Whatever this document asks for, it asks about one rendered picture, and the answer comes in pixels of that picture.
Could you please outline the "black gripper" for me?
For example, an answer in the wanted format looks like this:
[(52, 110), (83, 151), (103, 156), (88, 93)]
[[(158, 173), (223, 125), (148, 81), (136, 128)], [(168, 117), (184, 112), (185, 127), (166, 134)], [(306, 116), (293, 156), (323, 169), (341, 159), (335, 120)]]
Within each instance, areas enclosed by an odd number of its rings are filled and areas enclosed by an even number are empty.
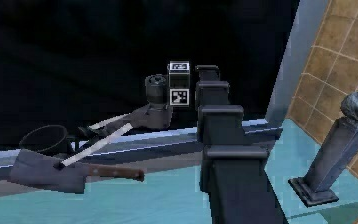
[(112, 140), (121, 137), (133, 128), (167, 129), (172, 118), (172, 107), (168, 104), (167, 79), (164, 75), (150, 75), (145, 79), (148, 104), (130, 115), (115, 116), (86, 127), (78, 128), (80, 137), (105, 137), (83, 151), (54, 165), (63, 169), (100, 150)]

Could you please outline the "black cooking pot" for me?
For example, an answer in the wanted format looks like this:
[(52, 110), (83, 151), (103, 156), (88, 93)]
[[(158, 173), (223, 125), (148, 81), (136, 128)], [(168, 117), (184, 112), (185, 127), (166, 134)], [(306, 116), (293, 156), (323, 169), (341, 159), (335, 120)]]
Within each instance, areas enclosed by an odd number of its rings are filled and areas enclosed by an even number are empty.
[(47, 156), (74, 153), (67, 129), (61, 125), (46, 125), (32, 130), (21, 139), (19, 148)]

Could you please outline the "dark grey statue on pedestal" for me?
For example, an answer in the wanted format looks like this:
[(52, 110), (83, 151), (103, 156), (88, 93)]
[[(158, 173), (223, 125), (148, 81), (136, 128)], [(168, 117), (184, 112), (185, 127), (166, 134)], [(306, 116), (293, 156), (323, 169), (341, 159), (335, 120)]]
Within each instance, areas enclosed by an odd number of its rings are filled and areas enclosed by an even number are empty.
[(343, 116), (336, 119), (303, 177), (288, 180), (306, 207), (337, 202), (331, 186), (358, 152), (358, 91), (340, 105)]

